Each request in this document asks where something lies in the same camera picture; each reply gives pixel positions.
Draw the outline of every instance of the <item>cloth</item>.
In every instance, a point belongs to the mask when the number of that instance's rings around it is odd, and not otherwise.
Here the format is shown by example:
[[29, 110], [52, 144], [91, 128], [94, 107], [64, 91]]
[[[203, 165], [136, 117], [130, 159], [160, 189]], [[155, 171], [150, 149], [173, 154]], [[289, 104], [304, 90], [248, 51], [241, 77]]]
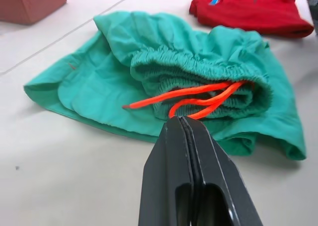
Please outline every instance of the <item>cloth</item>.
[[193, 0], [190, 13], [201, 24], [302, 38], [314, 28], [299, 16], [295, 0]]
[[[91, 40], [25, 85], [33, 101], [97, 128], [154, 142], [171, 103], [123, 105], [175, 88], [250, 80], [252, 87], [243, 85], [202, 119], [210, 133], [229, 154], [251, 154], [256, 137], [264, 134], [278, 139], [287, 157], [306, 157], [292, 87], [257, 32], [219, 26], [204, 33], [175, 16], [143, 12], [94, 21], [99, 31]], [[185, 106], [177, 114], [193, 110]]]

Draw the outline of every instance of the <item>white tile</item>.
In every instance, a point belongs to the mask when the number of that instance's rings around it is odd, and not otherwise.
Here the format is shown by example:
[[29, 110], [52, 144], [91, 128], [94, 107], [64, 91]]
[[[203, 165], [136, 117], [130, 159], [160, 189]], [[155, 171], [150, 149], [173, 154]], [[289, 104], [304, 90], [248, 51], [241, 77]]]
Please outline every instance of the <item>white tile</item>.
[[[190, 2], [126, 0], [112, 11], [168, 12], [208, 31], [188, 14]], [[310, 20], [308, 9], [300, 10]], [[143, 164], [152, 144], [45, 111], [22, 90], [95, 31], [90, 22], [0, 77], [0, 225], [137, 225]], [[275, 143], [264, 142], [253, 156], [233, 159], [264, 225], [316, 225], [317, 39], [311, 35], [297, 41], [269, 41], [295, 88], [309, 158], [301, 163], [288, 161], [267, 147]]]
[[31, 26], [0, 22], [0, 74], [45, 48], [120, 0], [68, 0]]

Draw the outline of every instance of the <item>orange drawstring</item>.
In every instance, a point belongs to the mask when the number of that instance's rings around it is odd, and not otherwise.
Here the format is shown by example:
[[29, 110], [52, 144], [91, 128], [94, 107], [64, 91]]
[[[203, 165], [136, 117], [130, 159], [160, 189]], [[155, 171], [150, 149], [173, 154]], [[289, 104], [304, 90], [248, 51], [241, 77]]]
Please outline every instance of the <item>orange drawstring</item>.
[[193, 119], [200, 119], [208, 116], [210, 113], [212, 113], [215, 109], [217, 109], [227, 98], [231, 96], [242, 84], [247, 83], [247, 81], [239, 81], [235, 83], [231, 82], [222, 82], [222, 83], [214, 83], [214, 84], [208, 84], [204, 86], [199, 87], [191, 87], [191, 88], [184, 88], [179, 90], [173, 90], [167, 93], [163, 93], [159, 96], [148, 98], [145, 100], [138, 101], [136, 103], [132, 103], [129, 105], [124, 105], [123, 108], [142, 108], [150, 104], [158, 103], [167, 99], [190, 95], [190, 94], [198, 94], [198, 93], [204, 93], [208, 91], [214, 91], [219, 90], [223, 88], [227, 88], [225, 91], [220, 93], [217, 96], [214, 96], [209, 99], [196, 99], [196, 98], [190, 98], [190, 99], [183, 99], [176, 104], [174, 104], [170, 111], [169, 111], [169, 118], [172, 118], [175, 115], [175, 112], [179, 107], [186, 104], [193, 104], [193, 105], [201, 105], [201, 106], [207, 106], [205, 109], [191, 114], [188, 117]]

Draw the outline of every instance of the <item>red box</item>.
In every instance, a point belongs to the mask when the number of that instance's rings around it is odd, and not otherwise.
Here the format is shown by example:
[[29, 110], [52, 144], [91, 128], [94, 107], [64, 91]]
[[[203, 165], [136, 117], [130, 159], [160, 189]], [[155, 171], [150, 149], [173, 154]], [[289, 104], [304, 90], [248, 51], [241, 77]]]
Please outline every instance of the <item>red box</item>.
[[33, 24], [66, 3], [66, 0], [0, 0], [0, 21]]

